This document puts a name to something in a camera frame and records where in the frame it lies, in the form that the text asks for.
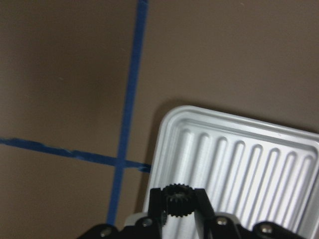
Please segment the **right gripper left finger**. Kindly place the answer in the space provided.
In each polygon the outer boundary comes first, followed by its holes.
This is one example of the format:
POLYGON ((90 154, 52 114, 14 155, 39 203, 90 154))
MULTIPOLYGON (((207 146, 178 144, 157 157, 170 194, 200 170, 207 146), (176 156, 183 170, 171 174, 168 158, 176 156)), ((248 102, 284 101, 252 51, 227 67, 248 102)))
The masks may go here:
POLYGON ((147 228, 150 229, 151 239, 162 238, 162 230, 167 222, 165 203, 166 201, 161 188, 153 188, 150 190, 147 218, 151 220, 151 224, 147 226, 147 228))

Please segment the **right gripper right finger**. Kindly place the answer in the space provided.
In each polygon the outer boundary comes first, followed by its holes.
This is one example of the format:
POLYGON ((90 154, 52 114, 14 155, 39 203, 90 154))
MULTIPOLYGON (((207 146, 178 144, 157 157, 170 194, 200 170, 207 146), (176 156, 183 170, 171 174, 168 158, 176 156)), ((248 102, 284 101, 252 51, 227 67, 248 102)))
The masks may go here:
POLYGON ((199 239, 216 239, 213 229, 215 212, 204 189, 195 188, 194 220, 199 239))

